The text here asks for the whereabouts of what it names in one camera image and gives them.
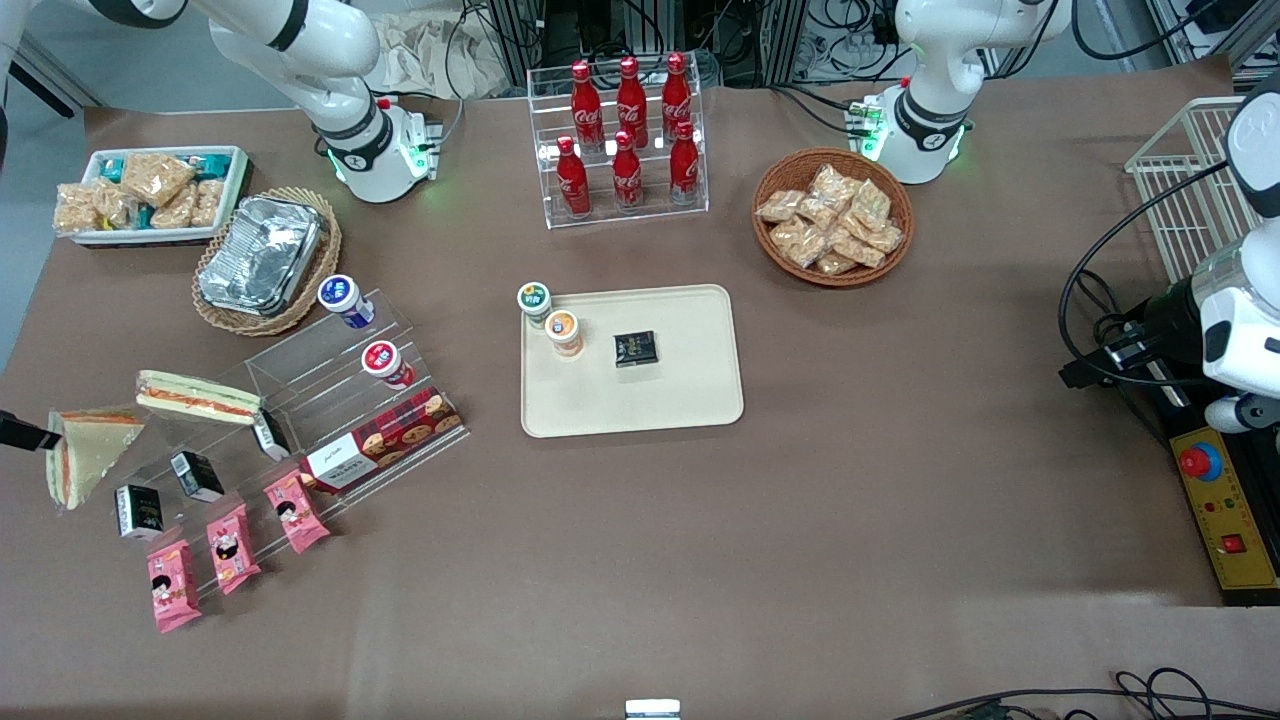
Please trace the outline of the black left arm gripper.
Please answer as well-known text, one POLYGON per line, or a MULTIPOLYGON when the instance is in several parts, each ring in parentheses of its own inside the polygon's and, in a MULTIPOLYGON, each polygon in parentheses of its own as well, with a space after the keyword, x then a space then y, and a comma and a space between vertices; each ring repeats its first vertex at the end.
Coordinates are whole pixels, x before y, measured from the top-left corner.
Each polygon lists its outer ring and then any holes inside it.
POLYGON ((1103 386, 1198 387, 1202 370, 1201 311, 1190 281, 1179 281, 1125 313, 1098 320, 1098 382, 1103 386))

